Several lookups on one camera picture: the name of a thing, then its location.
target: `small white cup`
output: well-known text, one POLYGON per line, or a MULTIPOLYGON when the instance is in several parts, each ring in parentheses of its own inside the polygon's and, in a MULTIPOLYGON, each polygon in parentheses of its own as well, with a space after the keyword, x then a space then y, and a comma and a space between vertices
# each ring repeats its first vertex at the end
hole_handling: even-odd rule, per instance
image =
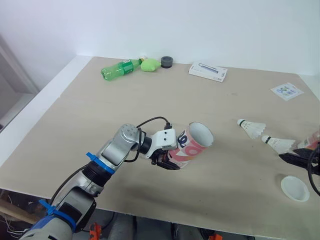
POLYGON ((305 202, 310 197, 306 184, 295 176, 286 176, 281 180, 281 189, 284 194, 297 202, 305 202))

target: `wire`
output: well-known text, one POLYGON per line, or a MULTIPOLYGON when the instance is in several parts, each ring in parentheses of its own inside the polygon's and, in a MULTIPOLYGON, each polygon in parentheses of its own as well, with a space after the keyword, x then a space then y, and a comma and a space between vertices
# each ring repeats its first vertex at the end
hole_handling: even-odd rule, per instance
POLYGON ((7 228, 7 229, 8 229, 8 228, 12 228, 12 226, 11 226, 10 224, 8 224, 7 222, 2 221, 2 220, 0 220, 0 222, 4 223, 4 224, 6 225, 6 228, 7 228))
POLYGON ((12 203, 12 200, 11 200, 11 197, 10 197, 9 194, 8 194, 8 198, 9 198, 9 200, 10 200, 10 203, 13 204, 13 203, 12 203))
MULTIPOLYGON (((320 192, 317 189, 315 183, 314 183, 314 179, 312 177, 312 160, 314 159, 315 155, 320 152, 320 141, 318 141, 317 147, 315 148, 315 150, 313 150, 313 152, 311 153, 309 159, 308 159, 308 165, 306 167, 307 171, 308 171, 308 177, 309 177, 309 181, 311 184, 311 187, 313 188, 313 190, 316 192, 316 194, 318 194, 320 196, 320 192)), ((320 159, 318 156, 318 168, 319 168, 319 164, 320 164, 320 159)))
POLYGON ((11 233, 10 233, 10 236, 13 237, 13 238, 15 238, 15 239, 20 238, 19 236, 13 236, 11 233))
POLYGON ((22 232, 7 231, 7 233, 15 234, 15 235, 22 235, 22 234, 24 234, 24 231, 22 231, 22 232))
POLYGON ((8 231, 8 229, 9 229, 10 231, 14 231, 14 229, 12 229, 14 227, 11 226, 10 223, 8 223, 8 220, 6 218, 4 218, 4 220, 5 220, 6 228, 7 228, 6 230, 8 231))
POLYGON ((136 149, 136 155, 134 157, 134 159, 132 160, 124 160, 126 163, 133 163, 134 161, 136 161, 139 157, 139 154, 140 154, 140 147, 141 147, 141 138, 142 138, 142 130, 141 128, 139 127, 138 128, 138 131, 139 131, 139 141, 138 141, 138 148, 136 149))
POLYGON ((87 164, 84 165, 84 166, 82 166, 82 167, 80 167, 79 169, 77 169, 74 173, 72 173, 72 174, 59 186, 59 188, 55 191, 55 193, 53 194, 53 196, 52 196, 52 198, 51 198, 51 200, 50 200, 50 203, 49 203, 50 205, 52 205, 52 203, 54 202, 56 196, 58 195, 58 193, 60 192, 60 190, 67 184, 67 182, 69 182, 69 180, 70 180, 74 175, 76 175, 78 172, 80 172, 80 171, 81 171, 82 169, 84 169, 86 166, 87 166, 87 164))
MULTIPOLYGON (((140 127, 141 127, 142 125, 144 125, 144 124, 146 124, 146 123, 149 123, 149 122, 151 122, 151 121, 153 121, 153 120, 156 120, 156 119, 163 119, 163 120, 165 120, 167 126, 170 125, 170 122, 169 122, 165 117, 163 117, 163 116, 156 116, 156 117, 150 118, 150 119, 148 119, 147 121, 144 121, 143 123, 140 123, 138 126, 136 126, 136 127, 138 128, 138 130, 139 130, 139 142, 138 142, 137 153, 136 153, 134 159, 132 159, 132 160, 124 160, 125 162, 127 162, 127 163, 133 163, 134 161, 136 161, 136 160, 138 159, 139 153, 140 153, 140 147, 141 147, 141 145, 142 145, 142 143, 141 143, 141 140, 142 140, 142 130, 141 130, 140 127)), ((72 174, 59 186, 59 188, 55 191, 55 193, 53 194, 53 196, 52 196, 52 198, 51 198, 51 200, 50 200, 50 202, 49 202, 50 205, 52 205, 52 203, 54 202, 56 196, 58 195, 58 193, 60 192, 60 190, 64 187, 64 185, 66 185, 67 182, 69 182, 69 180, 70 180, 74 175, 76 175, 78 172, 80 172, 80 171, 81 171, 82 169, 84 169, 86 166, 87 166, 87 164, 84 165, 84 166, 82 166, 82 167, 80 167, 78 170, 76 170, 74 173, 72 173, 72 174)))
POLYGON ((136 127, 139 128, 139 127, 141 127, 142 125, 145 125, 146 123, 151 122, 151 121, 156 120, 156 119, 163 119, 163 120, 165 120, 165 123, 166 123, 166 124, 170 124, 170 122, 169 122, 165 117, 163 117, 163 116, 156 116, 156 117, 153 117, 153 118, 148 119, 147 121, 144 121, 143 123, 140 123, 140 124, 139 124, 138 126, 136 126, 136 127))
MULTIPOLYGON (((113 221, 113 219, 114 219, 114 217, 115 217, 115 214, 116 214, 116 213, 113 212, 112 217, 110 218, 110 220, 108 221, 108 223, 101 228, 101 231, 104 230, 104 229, 106 229, 106 227, 108 227, 108 226, 111 224, 111 222, 113 221)), ((90 230, 82 230, 82 232, 89 233, 90 230)))
POLYGON ((142 141, 142 130, 141 130, 140 127, 142 125, 145 125, 145 124, 147 124, 147 123, 149 123, 149 122, 151 122, 153 120, 156 120, 156 119, 163 119, 163 120, 165 120, 165 123, 166 123, 167 126, 170 125, 170 122, 165 117, 163 117, 163 116, 155 116, 153 118, 148 119, 147 121, 144 121, 144 122, 140 123, 138 126, 136 126, 136 128, 139 130, 139 142, 138 142, 138 148, 136 150, 136 155, 135 155, 134 159, 132 159, 132 160, 124 160, 124 162, 133 163, 138 159, 139 154, 140 154, 140 147, 142 145, 142 142, 141 142, 142 141))

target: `black cap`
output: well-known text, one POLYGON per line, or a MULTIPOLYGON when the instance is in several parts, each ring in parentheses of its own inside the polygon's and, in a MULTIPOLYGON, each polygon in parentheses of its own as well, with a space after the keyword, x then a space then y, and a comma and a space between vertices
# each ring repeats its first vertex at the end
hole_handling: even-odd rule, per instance
POLYGON ((170 56, 163 56, 161 58, 161 67, 164 69, 169 69, 172 67, 173 58, 170 56))

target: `wooden table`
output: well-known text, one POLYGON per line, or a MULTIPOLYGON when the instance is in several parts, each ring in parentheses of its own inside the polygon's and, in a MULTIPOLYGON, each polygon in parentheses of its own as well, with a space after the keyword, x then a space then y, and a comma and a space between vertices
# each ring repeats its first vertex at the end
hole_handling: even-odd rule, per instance
MULTIPOLYGON (((174 64, 103 80, 101 68, 118 61, 90 60, 0 167, 1 188, 50 198, 88 162, 85 153, 98 151, 122 124, 164 116, 180 133, 198 121, 213 132, 212 147, 177 171, 143 158, 124 163, 97 198, 98 207, 225 232, 318 239, 320 198, 307 171, 282 161, 236 123, 239 118, 266 123, 264 133, 278 138, 302 140, 315 132, 320 104, 299 76, 229 68, 220 83, 189 75, 187 64, 174 64), (270 90, 287 82, 304 94, 284 101, 270 90), (287 175, 307 184, 307 202, 284 195, 280 181, 287 175)), ((153 134, 163 126, 158 120, 143 130, 153 134)))

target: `paper cup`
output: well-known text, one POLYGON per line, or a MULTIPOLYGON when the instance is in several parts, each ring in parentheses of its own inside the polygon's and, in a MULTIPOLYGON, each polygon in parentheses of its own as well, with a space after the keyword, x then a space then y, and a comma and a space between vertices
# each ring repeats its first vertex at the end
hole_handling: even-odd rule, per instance
POLYGON ((214 142, 214 135, 200 122, 192 122, 177 139, 178 147, 169 150, 167 157, 170 162, 184 168, 190 160, 202 153, 214 142))

